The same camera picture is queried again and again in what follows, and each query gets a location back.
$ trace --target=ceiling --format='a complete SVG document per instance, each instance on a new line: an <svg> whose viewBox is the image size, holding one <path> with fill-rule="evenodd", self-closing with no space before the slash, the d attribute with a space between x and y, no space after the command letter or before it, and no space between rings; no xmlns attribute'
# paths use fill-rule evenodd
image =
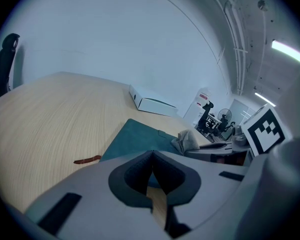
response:
<svg viewBox="0 0 300 240"><path fill-rule="evenodd" d="M273 49L277 40L300 51L300 26L281 0L234 0L240 17L247 53L242 95L260 102L258 92L276 103L300 74L300 62Z"/></svg>

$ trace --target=desk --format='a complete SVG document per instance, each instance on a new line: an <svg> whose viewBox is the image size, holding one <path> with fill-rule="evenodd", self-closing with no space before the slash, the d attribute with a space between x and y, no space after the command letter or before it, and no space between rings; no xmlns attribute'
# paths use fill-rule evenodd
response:
<svg viewBox="0 0 300 240"><path fill-rule="evenodd" d="M210 143L180 117L138 111L126 84L60 72L8 92L0 98L1 197L24 212L92 164L75 160L102 156L129 118L173 136L192 129L199 145Z"/></svg>

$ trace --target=ceiling light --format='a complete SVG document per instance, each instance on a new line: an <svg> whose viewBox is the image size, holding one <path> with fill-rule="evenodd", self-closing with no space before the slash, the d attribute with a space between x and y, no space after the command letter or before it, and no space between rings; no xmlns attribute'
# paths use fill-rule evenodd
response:
<svg viewBox="0 0 300 240"><path fill-rule="evenodd" d="M255 93L255 95L257 95L258 97L260 97L261 99L265 100L266 102L268 102L269 104L271 104L272 106L276 106L275 104L273 104L271 101L267 100L265 97L261 96L259 93Z"/></svg>
<svg viewBox="0 0 300 240"><path fill-rule="evenodd" d="M300 52L276 40L272 41L272 48L283 52L300 62Z"/></svg>
<svg viewBox="0 0 300 240"><path fill-rule="evenodd" d="M249 117L246 117L244 114L240 113L240 115L243 115L246 119L249 119Z"/></svg>
<svg viewBox="0 0 300 240"><path fill-rule="evenodd" d="M251 117L251 115L250 114L248 114L246 111L244 111L244 110L242 110L244 113L246 113L248 116L250 116Z"/></svg>

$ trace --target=black equipment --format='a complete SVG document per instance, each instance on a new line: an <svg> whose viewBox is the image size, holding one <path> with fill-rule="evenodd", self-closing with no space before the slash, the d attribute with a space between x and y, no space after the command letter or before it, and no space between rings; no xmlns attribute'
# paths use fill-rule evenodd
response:
<svg viewBox="0 0 300 240"><path fill-rule="evenodd" d="M5 37L0 51L0 97L9 89L9 74L16 54L20 35L11 33Z"/></svg>
<svg viewBox="0 0 300 240"><path fill-rule="evenodd" d="M214 104L210 101L209 101L209 103L207 103L206 105L204 105L202 107L205 110L205 112L203 113L202 117L200 118L200 120L198 122L197 130L199 130L199 132L203 132L204 134L213 132L213 129L212 129L213 125L207 121L209 111L213 107L214 107Z"/></svg>
<svg viewBox="0 0 300 240"><path fill-rule="evenodd" d="M218 114L218 120L221 121L221 123L219 124L219 126L214 129L213 131L213 135L220 137L221 133L225 133L229 128L232 128L236 123L235 122L231 122L231 124L229 126L228 122L231 120L232 118L232 113L229 109L224 108L222 109L219 114Z"/></svg>

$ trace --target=teal cloth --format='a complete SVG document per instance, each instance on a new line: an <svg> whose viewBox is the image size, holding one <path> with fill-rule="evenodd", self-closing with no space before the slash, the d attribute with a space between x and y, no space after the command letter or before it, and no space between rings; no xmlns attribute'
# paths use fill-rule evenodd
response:
<svg viewBox="0 0 300 240"><path fill-rule="evenodd" d="M181 155L171 144L171 141L175 138L175 136L169 135L162 130L149 127L133 119L128 119L101 157L100 162L148 150L167 151ZM148 185L160 188L153 174L149 179Z"/></svg>

